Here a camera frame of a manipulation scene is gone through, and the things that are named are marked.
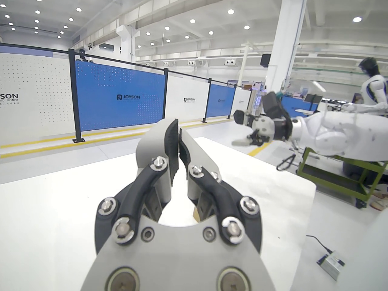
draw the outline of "metal screw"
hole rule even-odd
[[[245,213],[250,215],[256,215],[260,211],[259,205],[251,197],[242,197],[240,200],[240,206]]]
[[[226,273],[221,280],[222,291],[246,291],[244,280],[237,273]]]
[[[157,156],[154,162],[150,165],[150,168],[154,171],[163,171],[167,168],[167,160],[162,156]]]
[[[198,176],[198,175],[200,175],[200,174],[202,173],[202,168],[201,168],[200,166],[194,165],[193,168],[192,168],[192,170],[193,170],[193,173],[194,173],[196,176]]]
[[[108,291],[138,291],[139,277],[130,268],[120,268],[108,280]]]
[[[116,233],[119,238],[125,238],[130,231],[131,227],[128,223],[120,223],[116,227]]]
[[[249,291],[249,282],[245,274],[237,268],[226,268],[219,275],[218,291]]]
[[[113,203],[111,201],[104,201],[101,204],[101,209],[104,210],[105,212],[109,212],[111,210]]]
[[[226,228],[231,243],[240,244],[242,242],[245,237],[245,228],[239,219],[227,216],[222,220],[221,225]]]
[[[115,235],[115,242],[118,244],[130,241],[135,235],[135,231],[131,229],[129,218],[125,216],[118,219],[112,227],[112,234]]]
[[[231,221],[227,227],[227,231],[231,237],[238,237],[241,234],[241,230],[237,225],[237,222]]]
[[[214,172],[214,171],[212,171],[212,172],[210,172],[210,174],[212,175],[212,177],[214,178],[214,179],[218,179],[219,178],[219,176],[218,176],[218,173],[217,172]]]
[[[163,164],[164,164],[164,160],[162,157],[158,156],[155,160],[154,160],[154,166],[157,168],[157,169],[161,169]]]
[[[117,203],[115,198],[105,198],[104,202],[102,202],[101,204],[101,208],[99,208],[98,210],[98,213],[101,215],[109,215],[115,210],[116,205]]]
[[[150,242],[155,236],[154,229],[151,227],[146,227],[143,229],[141,237],[144,242]]]
[[[216,239],[216,232],[212,227],[206,227],[203,230],[203,238],[208,242],[213,242]]]

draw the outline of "black metal fence post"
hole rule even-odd
[[[234,85],[234,93],[233,93],[233,101],[232,101],[232,106],[230,107],[230,113],[228,115],[228,119],[230,120],[230,115],[232,114],[232,108],[233,108],[233,102],[234,102],[234,97],[236,96],[236,89],[237,89],[237,84]]]
[[[209,82],[208,100],[206,101],[205,117],[202,119],[202,123],[207,123],[206,122],[206,117],[208,115],[209,96],[210,96],[210,88],[212,87],[212,78],[209,78],[208,82]]]
[[[69,62],[70,62],[70,82],[72,84],[73,115],[74,115],[74,125],[75,125],[75,139],[73,139],[73,142],[80,143],[80,142],[85,142],[85,140],[81,136],[81,123],[79,121],[77,77],[75,72],[74,49],[69,49]]]
[[[249,103],[251,103],[252,92],[253,92],[253,90],[251,90],[251,93],[249,94],[248,104],[246,105],[246,109],[247,110],[248,110],[248,107],[249,107]]]
[[[164,98],[164,102],[163,102],[163,119],[165,118],[166,116],[166,101],[167,101],[167,82],[169,81],[169,69],[168,68],[165,68],[164,69],[164,72],[165,72],[165,81],[166,81],[166,84],[165,84],[165,98]]]

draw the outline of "white table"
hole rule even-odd
[[[312,115],[314,113],[314,111],[303,110],[303,109],[296,109],[295,112],[303,113],[304,115]]]
[[[262,258],[277,291],[289,291],[316,191],[312,182],[205,138],[223,179],[257,199]],[[0,185],[0,290],[78,291],[92,265],[98,203],[136,176],[134,154]],[[160,223],[195,224],[180,164]]]

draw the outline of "cable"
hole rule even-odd
[[[318,240],[317,237],[309,236],[309,235],[307,235],[307,234],[306,234],[306,237],[313,237],[315,240],[317,240],[317,241],[319,242],[320,245],[322,245],[322,246],[326,249],[326,251],[327,251],[329,254],[332,254],[332,253],[333,253],[333,251],[331,251],[329,248],[326,248],[326,247],[322,244],[322,242]]]
[[[289,156],[287,159],[284,159],[282,162],[280,162],[280,164],[278,164],[276,166],[276,170],[277,171],[285,171],[285,170],[288,170],[290,168],[290,166],[292,165],[292,163],[294,162],[295,160],[295,157],[296,157],[296,154],[293,154],[291,156]]]

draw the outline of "metal frame cart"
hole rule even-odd
[[[372,195],[377,184],[379,184],[381,176],[383,175],[385,171],[385,167],[387,166],[387,163],[388,163],[388,161],[367,162],[367,161],[360,161],[360,160],[354,160],[354,159],[346,159],[341,156],[330,157],[330,158],[340,160],[363,168],[363,173],[360,179],[356,181],[356,180],[349,179],[345,176],[340,176],[338,174],[331,173],[306,164],[307,158],[310,153],[317,154],[316,152],[314,152],[314,150],[307,147],[303,152],[303,155],[302,155],[303,160],[301,164],[299,164],[296,174],[316,184],[321,184],[330,189],[337,190],[341,193],[355,197],[356,198],[355,206],[358,209],[367,207],[367,201]],[[369,171],[375,171],[377,173],[377,176],[374,182],[372,183],[372,185],[370,186],[369,192],[367,193],[363,183]]]

